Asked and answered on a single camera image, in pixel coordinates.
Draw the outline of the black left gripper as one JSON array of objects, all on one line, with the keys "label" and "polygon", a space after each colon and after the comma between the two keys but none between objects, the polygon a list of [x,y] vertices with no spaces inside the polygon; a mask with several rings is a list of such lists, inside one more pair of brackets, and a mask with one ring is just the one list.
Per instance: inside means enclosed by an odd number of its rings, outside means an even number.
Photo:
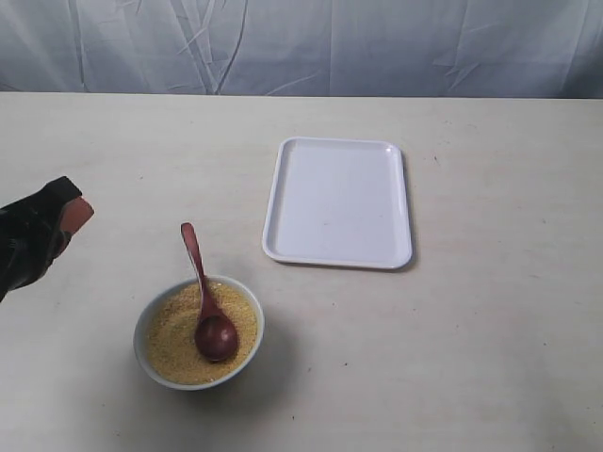
[{"label": "black left gripper", "polygon": [[94,210],[66,176],[1,208],[1,296],[39,280]]}]

